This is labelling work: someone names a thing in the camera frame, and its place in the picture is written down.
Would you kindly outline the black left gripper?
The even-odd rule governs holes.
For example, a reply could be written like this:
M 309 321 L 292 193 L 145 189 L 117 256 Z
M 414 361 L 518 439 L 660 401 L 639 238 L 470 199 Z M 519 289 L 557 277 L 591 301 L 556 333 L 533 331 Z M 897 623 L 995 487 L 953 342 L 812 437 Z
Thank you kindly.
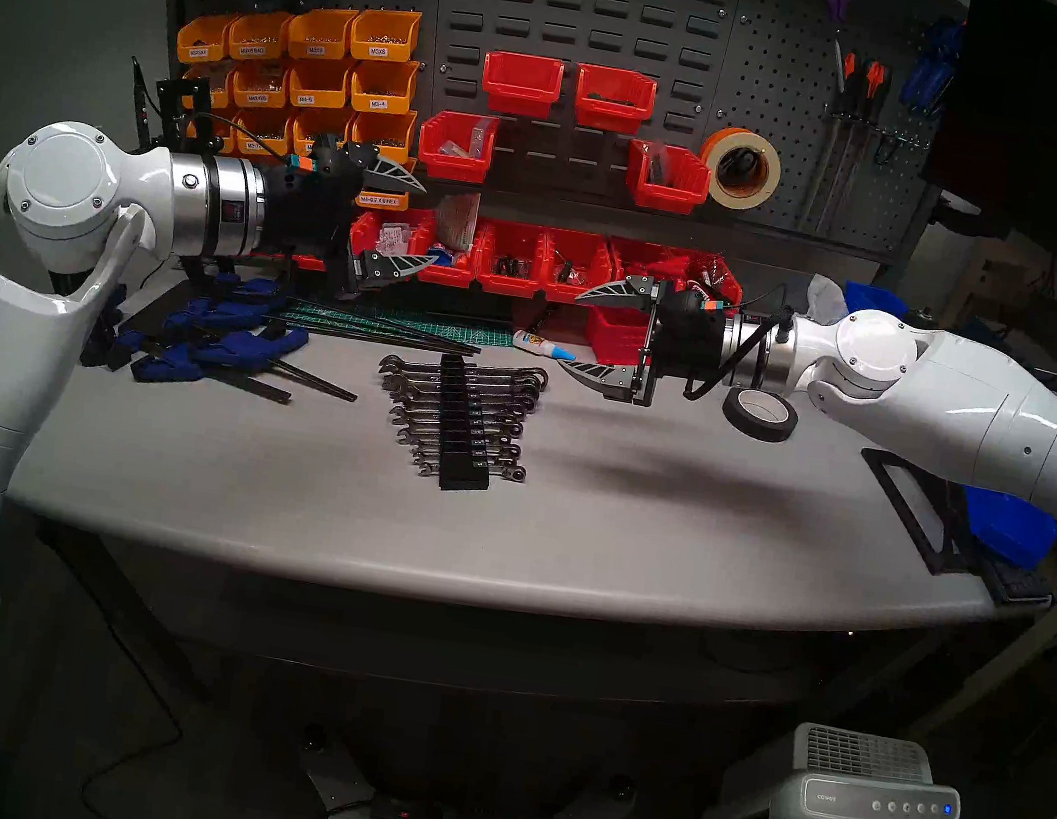
M 263 222 L 254 253 L 303 254 L 323 262 L 330 295 L 355 298 L 408 281 L 435 265 L 433 255 L 388 254 L 350 248 L 363 190 L 391 194 L 427 194 L 410 168 L 383 156 L 376 146 L 316 139 L 310 157 L 314 169 L 266 165 Z

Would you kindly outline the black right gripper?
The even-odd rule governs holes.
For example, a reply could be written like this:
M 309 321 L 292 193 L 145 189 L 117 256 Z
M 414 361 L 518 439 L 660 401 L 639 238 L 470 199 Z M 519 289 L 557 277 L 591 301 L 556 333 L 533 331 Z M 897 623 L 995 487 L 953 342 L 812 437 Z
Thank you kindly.
M 686 401 L 701 401 L 723 377 L 726 335 L 735 329 L 739 310 L 673 286 L 632 275 L 577 294 L 574 303 L 649 313 L 649 330 L 637 365 L 558 358 L 559 367 L 605 401 L 649 407 L 662 377 L 683 378 Z

